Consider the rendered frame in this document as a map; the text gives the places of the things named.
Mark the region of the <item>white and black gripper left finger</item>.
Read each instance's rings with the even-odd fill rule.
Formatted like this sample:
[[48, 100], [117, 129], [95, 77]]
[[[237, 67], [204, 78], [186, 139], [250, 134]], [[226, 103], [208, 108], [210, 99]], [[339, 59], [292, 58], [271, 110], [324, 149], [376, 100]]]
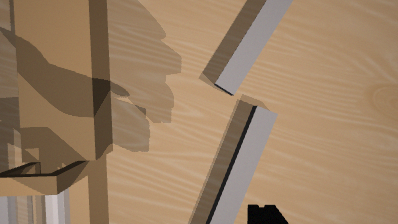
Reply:
[[247, 224], [272, 224], [262, 207], [248, 205]]

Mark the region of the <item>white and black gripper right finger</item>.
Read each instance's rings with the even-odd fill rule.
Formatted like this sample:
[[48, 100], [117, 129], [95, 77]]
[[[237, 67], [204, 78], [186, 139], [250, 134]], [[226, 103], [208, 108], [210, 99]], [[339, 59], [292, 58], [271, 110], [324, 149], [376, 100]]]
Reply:
[[272, 224], [289, 224], [275, 205], [262, 207]]

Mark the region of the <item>grey square stick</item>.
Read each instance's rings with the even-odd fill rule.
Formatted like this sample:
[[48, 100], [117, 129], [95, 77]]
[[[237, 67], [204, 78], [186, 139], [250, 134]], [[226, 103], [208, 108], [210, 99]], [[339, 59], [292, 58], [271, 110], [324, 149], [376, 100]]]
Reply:
[[234, 224], [277, 116], [252, 107], [206, 224]]
[[266, 0], [247, 33], [215, 82], [233, 96], [293, 0]]

